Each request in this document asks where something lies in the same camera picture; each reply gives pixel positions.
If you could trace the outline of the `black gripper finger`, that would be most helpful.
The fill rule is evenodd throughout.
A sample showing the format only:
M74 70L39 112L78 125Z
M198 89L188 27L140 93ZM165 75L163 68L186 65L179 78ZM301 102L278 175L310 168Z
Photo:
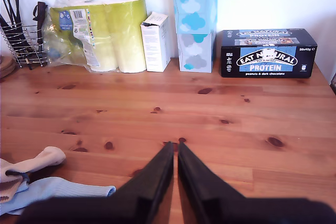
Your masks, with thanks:
M230 223L225 203L245 197L213 173L185 143L179 144L178 173L198 223Z
M173 177L174 147L167 142L149 163L111 196L112 223L151 223Z

